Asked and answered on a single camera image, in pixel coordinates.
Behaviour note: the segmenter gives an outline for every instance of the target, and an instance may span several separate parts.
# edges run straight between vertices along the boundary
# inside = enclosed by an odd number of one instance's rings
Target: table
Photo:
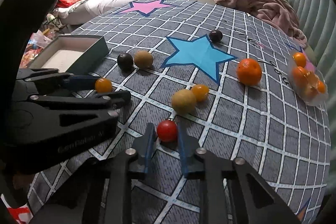
[[[304,223],[311,223],[325,192],[330,133],[325,105],[306,106],[288,84],[286,59],[297,46],[283,33],[237,10],[191,0],[138,0],[154,1],[174,6],[148,12],[136,10],[137,4],[132,3],[98,16],[72,33],[105,37],[110,54],[93,75],[107,77],[117,90],[130,90],[132,102],[120,111],[114,140],[35,176],[29,191],[33,210],[88,157],[114,156],[144,133],[147,122],[157,125],[172,117],[185,122],[188,133],[216,155],[245,158]],[[214,47],[237,57],[219,65],[219,85],[193,65],[160,68],[175,52],[166,37],[194,40],[215,28],[221,30],[223,39]],[[152,53],[153,68],[122,73],[116,57],[121,52],[134,55],[140,49]],[[239,60],[248,57],[257,59],[263,70],[258,87],[245,87],[236,78]],[[208,100],[198,104],[194,113],[175,117],[170,106],[172,94],[193,84],[209,86]],[[92,91],[77,94],[90,95]],[[133,222],[198,223],[198,184],[182,177],[178,152],[157,143],[150,175],[143,182],[133,182]]]

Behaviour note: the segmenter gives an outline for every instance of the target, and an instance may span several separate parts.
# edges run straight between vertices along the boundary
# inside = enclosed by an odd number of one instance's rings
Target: open box
[[[62,35],[50,43],[29,68],[57,68],[59,72],[84,75],[108,53],[102,36]]]

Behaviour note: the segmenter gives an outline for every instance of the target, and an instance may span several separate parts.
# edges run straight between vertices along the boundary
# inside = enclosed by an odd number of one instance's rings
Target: red cushion
[[[80,0],[58,0],[56,6],[60,8],[67,8],[75,4],[78,1]]]

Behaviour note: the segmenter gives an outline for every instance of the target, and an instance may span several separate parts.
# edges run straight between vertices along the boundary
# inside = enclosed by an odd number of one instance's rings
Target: pink blanket
[[[247,12],[269,25],[282,30],[301,47],[307,46],[307,38],[298,28],[295,11],[285,0],[214,0],[216,4]]]

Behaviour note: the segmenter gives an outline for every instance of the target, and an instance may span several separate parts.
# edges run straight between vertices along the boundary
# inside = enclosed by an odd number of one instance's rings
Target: dark purple fruit
[[[212,42],[219,42],[223,38],[223,34],[220,30],[213,30],[209,33],[209,38]]]
[[[121,70],[129,71],[133,67],[133,57],[130,54],[124,52],[118,55],[117,63]]]

